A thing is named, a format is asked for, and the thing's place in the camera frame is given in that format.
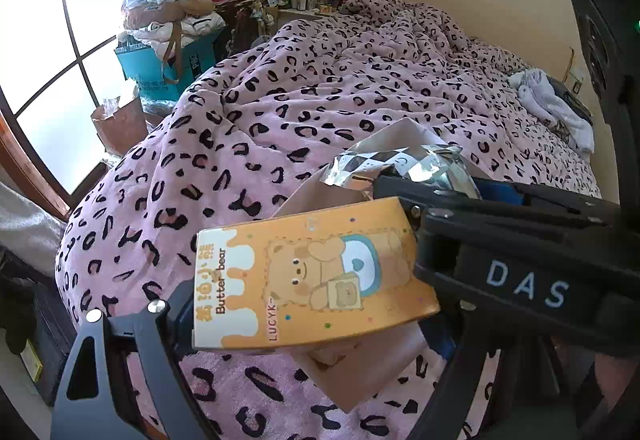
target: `silver foil wrapper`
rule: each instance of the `silver foil wrapper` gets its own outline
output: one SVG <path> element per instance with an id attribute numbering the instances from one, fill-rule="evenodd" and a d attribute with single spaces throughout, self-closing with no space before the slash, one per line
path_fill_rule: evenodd
<path id="1" fill-rule="evenodd" d="M 476 184 L 466 171 L 461 151 L 460 146 L 436 145 L 369 153 L 345 151 L 334 158 L 334 163 L 320 180 L 327 185 L 362 191 L 371 198 L 373 182 L 380 173 L 391 168 L 413 182 L 480 198 Z"/>

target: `orange box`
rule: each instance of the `orange box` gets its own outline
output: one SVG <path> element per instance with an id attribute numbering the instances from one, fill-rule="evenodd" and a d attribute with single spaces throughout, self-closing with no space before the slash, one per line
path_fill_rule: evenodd
<path id="1" fill-rule="evenodd" d="M 397 198 L 201 230 L 194 347 L 340 340 L 435 314 Z"/>

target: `blanket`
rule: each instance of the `blanket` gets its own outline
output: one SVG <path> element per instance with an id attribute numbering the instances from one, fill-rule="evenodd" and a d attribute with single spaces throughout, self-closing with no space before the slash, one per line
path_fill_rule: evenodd
<path id="1" fill-rule="evenodd" d="M 527 65 L 513 53 L 469 38 L 427 4 L 349 0 L 343 11 L 296 20 L 208 70 L 76 207 L 56 257 L 76 325 L 93 308 L 123 315 L 168 298 L 193 277 L 199 230 L 268 218 L 337 153 L 407 116 L 491 178 L 600 195 L 589 165 L 518 102 L 507 76 Z M 201 352 L 180 366 L 227 438 L 403 438 L 438 375 L 426 350 L 345 415 L 287 356 Z M 486 406 L 487 387 L 478 390 L 467 433 Z"/>

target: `metal screw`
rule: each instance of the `metal screw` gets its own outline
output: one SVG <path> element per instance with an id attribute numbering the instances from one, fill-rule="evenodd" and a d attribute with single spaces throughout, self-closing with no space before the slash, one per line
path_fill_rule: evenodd
<path id="1" fill-rule="evenodd" d="M 90 323 L 97 323 L 102 318 L 102 310 L 94 308 L 86 313 L 86 320 Z"/>
<path id="2" fill-rule="evenodd" d="M 469 301 L 465 301 L 464 299 L 461 299 L 460 308 L 468 312 L 473 312 L 476 309 L 476 305 L 474 305 L 473 303 L 470 303 Z"/>
<path id="3" fill-rule="evenodd" d="M 430 207 L 429 214 L 431 216 L 442 216 L 443 218 L 449 218 L 453 216 L 453 211 L 449 209 L 443 209 L 441 207 Z"/>
<path id="4" fill-rule="evenodd" d="M 165 308 L 166 302 L 162 299 L 154 299 L 146 306 L 146 309 L 149 310 L 152 314 L 159 314 L 160 312 L 163 312 Z"/>

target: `blue heart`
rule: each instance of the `blue heart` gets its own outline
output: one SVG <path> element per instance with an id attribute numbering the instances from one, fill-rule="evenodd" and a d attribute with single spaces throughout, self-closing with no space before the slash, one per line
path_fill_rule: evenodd
<path id="1" fill-rule="evenodd" d="M 359 260 L 357 258 L 355 260 L 351 260 L 351 264 L 353 265 L 353 269 L 356 272 L 359 272 L 364 268 L 364 261 Z"/>

